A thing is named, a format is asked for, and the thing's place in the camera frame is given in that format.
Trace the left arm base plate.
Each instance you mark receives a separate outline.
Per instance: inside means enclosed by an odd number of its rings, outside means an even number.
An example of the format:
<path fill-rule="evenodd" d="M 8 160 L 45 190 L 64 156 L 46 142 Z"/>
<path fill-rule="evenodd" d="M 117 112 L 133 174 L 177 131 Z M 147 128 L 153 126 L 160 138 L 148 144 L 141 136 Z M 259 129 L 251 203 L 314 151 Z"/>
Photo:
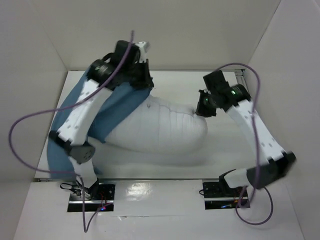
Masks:
<path fill-rule="evenodd" d="M 83 198 L 80 187 L 77 184 L 63 182 L 60 188 L 65 191 L 70 191 L 67 212 L 79 213 L 82 212 Z M 116 185 L 113 183 L 99 183 L 98 187 L 92 195 L 85 196 L 84 211 L 95 212 L 113 212 L 115 199 Z"/>

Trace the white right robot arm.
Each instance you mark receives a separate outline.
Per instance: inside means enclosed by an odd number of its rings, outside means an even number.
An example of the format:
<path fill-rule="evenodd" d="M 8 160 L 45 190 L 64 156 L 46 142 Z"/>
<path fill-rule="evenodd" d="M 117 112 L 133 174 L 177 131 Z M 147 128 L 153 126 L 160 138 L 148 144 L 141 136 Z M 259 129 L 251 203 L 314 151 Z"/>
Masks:
<path fill-rule="evenodd" d="M 214 117 L 223 110 L 237 124 L 256 156 L 256 166 L 230 170 L 219 176 L 218 190 L 230 196 L 236 188 L 260 190 L 284 178 L 297 158 L 271 135 L 254 110 L 254 100 L 241 84 L 230 85 L 221 70 L 203 77 L 206 89 L 199 91 L 196 114 Z"/>

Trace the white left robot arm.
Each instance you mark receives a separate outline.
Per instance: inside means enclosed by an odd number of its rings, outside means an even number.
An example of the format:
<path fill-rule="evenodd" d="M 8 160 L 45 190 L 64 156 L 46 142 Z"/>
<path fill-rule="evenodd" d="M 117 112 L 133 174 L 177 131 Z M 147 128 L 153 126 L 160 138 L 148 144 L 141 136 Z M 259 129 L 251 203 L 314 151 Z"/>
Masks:
<path fill-rule="evenodd" d="M 95 60 L 86 70 L 57 113 L 49 139 L 70 160 L 80 193 L 92 200 L 99 193 L 94 170 L 95 147 L 88 138 L 104 141 L 149 96 L 154 87 L 150 75 L 147 41 L 119 40 L 114 52 Z"/>

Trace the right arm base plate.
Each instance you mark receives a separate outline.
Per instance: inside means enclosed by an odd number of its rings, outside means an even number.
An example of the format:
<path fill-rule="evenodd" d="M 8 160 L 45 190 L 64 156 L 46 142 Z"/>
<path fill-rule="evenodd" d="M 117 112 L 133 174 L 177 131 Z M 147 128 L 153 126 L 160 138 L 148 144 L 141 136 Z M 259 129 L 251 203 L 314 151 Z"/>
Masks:
<path fill-rule="evenodd" d="M 242 187 L 229 188 L 218 180 L 203 181 L 198 193 L 204 198 L 206 210 L 235 209 L 240 199 Z"/>

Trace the white pillow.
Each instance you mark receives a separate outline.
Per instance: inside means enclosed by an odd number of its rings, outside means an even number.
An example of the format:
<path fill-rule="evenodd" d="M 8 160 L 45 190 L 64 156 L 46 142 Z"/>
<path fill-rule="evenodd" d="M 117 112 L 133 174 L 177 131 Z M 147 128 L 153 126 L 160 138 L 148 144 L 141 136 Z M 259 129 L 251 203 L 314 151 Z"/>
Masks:
<path fill-rule="evenodd" d="M 150 95 L 105 141 L 141 153 L 182 155 L 198 150 L 207 134 L 205 118 L 192 107 Z"/>

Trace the blue fabric pillowcase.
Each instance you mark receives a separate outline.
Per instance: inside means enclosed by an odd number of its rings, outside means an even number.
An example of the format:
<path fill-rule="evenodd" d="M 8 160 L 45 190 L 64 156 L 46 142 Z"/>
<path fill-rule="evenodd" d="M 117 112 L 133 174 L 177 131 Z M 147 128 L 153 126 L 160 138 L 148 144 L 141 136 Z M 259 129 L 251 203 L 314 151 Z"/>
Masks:
<path fill-rule="evenodd" d="M 105 137 L 149 97 L 151 89 L 134 89 L 128 82 L 114 90 L 100 87 L 83 73 L 53 119 L 47 142 L 47 163 L 52 178 L 75 173 L 94 183 L 95 148 L 88 138 Z"/>

